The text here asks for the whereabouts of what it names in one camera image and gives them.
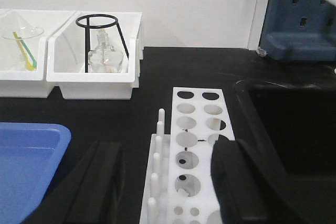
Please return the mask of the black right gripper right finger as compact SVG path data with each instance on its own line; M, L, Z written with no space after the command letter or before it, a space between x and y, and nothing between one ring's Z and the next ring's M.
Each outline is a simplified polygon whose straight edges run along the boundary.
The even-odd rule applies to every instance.
M215 142L211 177L223 223L300 222L249 167L236 141Z

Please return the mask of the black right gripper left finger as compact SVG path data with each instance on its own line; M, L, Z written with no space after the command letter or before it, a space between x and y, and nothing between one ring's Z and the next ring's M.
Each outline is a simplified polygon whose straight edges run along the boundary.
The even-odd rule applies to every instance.
M123 186L123 151L116 142L94 144L64 181L68 204L62 223L115 223Z

